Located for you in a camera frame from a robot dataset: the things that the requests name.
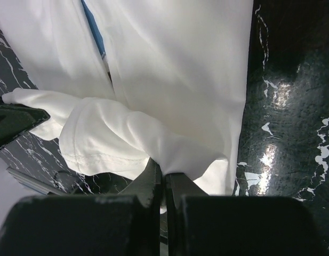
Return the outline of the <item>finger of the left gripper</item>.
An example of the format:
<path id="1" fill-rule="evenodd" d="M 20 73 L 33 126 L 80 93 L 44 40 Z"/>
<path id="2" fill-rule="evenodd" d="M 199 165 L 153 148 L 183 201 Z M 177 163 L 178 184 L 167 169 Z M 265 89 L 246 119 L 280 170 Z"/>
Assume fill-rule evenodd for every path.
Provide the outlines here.
<path id="1" fill-rule="evenodd" d="M 6 104 L 0 97 L 0 151 L 49 119 L 50 115 L 42 109 Z"/>

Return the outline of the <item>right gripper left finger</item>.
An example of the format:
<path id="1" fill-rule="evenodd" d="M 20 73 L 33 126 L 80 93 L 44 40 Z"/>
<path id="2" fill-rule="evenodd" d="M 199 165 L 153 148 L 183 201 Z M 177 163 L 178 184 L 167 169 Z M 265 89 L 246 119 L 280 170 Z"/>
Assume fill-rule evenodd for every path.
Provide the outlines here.
<path id="1" fill-rule="evenodd" d="M 0 229 L 0 255 L 159 255 L 161 183 L 149 160 L 117 195 L 22 198 Z"/>

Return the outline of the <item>white printed t shirt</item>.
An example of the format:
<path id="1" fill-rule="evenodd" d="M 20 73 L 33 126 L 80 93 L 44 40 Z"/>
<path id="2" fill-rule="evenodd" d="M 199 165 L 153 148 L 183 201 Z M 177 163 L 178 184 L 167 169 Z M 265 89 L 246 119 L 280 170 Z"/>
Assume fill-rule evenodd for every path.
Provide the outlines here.
<path id="1" fill-rule="evenodd" d="M 149 159 L 231 195 L 246 100 L 252 1 L 0 1 L 0 29 L 68 167 L 134 180 Z"/>

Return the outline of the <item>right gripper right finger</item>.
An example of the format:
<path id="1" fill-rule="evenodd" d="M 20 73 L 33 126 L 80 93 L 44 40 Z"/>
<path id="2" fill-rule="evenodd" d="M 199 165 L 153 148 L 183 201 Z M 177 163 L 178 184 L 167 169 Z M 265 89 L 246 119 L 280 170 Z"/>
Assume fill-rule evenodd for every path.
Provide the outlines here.
<path id="1" fill-rule="evenodd" d="M 209 196 L 185 174 L 165 177 L 170 255 L 324 255 L 310 212 L 297 200 Z"/>

